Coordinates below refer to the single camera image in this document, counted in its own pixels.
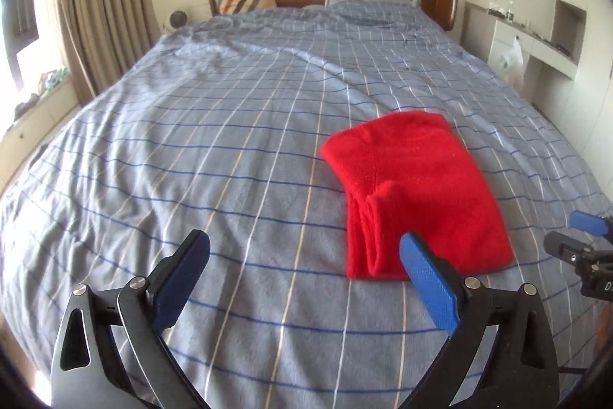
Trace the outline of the window sill clutter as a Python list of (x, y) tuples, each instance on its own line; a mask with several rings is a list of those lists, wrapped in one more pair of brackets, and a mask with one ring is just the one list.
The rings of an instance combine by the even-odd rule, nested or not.
[(36, 91), (31, 92), (27, 97), (21, 97), (19, 103), (16, 104), (15, 112), (13, 112), (13, 120), (15, 122), (19, 120), (26, 112), (32, 109), (42, 97), (67, 79), (70, 79), (70, 70), (67, 66), (42, 74), (38, 80), (38, 88), (36, 88)]

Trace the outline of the red knit sweater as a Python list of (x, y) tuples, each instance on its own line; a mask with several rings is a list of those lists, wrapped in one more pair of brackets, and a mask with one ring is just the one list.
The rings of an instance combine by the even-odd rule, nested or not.
[(399, 248), (409, 232), (461, 275), (513, 260), (496, 198), (445, 116), (391, 113), (334, 134), (320, 154), (346, 194), (348, 278), (406, 278)]

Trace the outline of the window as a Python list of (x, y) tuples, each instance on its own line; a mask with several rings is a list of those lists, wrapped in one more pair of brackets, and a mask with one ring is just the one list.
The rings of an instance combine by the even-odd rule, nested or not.
[(18, 53), (38, 39), (34, 0), (1, 0), (2, 29), (8, 66), (16, 83), (23, 88)]

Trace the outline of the white desk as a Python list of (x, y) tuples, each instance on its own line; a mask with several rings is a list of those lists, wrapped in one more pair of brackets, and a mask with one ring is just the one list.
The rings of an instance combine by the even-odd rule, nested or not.
[(542, 71), (552, 71), (565, 79), (575, 80), (583, 50), (586, 19), (585, 10), (557, 0), (551, 36), (543, 37), (526, 24), (509, 22), (484, 7), (467, 3), (460, 44), (486, 62), (496, 75), (493, 69), (496, 61), (503, 51), (511, 48), (514, 37), (518, 36), (524, 57), (524, 88), (518, 92), (525, 100), (531, 101)]

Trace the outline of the white plastic bag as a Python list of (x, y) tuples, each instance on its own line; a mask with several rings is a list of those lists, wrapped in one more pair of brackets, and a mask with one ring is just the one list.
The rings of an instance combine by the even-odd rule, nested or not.
[(516, 91), (524, 88), (524, 57), (518, 36), (514, 37), (509, 50), (503, 51), (493, 68), (496, 75)]

